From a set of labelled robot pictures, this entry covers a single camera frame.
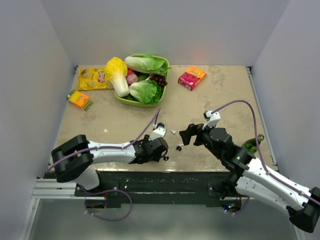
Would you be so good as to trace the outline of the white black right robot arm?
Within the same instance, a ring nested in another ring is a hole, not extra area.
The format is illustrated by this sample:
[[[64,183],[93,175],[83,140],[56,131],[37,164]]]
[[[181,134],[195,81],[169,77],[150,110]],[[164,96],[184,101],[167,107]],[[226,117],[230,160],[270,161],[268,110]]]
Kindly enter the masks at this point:
[[[313,233],[320,217],[320,189],[297,184],[273,169],[264,168],[252,153],[234,144],[224,128],[190,124],[179,132],[185,146],[195,137],[194,146],[204,146],[229,170],[215,186],[223,197],[237,193],[254,198],[288,214],[289,221],[302,231]]]

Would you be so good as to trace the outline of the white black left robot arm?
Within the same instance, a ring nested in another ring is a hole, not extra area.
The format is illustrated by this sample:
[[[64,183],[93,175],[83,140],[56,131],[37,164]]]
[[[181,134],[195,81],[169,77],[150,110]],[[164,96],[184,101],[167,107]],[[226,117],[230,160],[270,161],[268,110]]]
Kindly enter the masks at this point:
[[[104,184],[96,170],[90,168],[99,163],[145,164],[166,158],[169,146],[163,137],[121,144],[88,141],[83,134],[77,135],[51,152],[55,177],[59,183],[74,182],[90,193],[99,196]]]

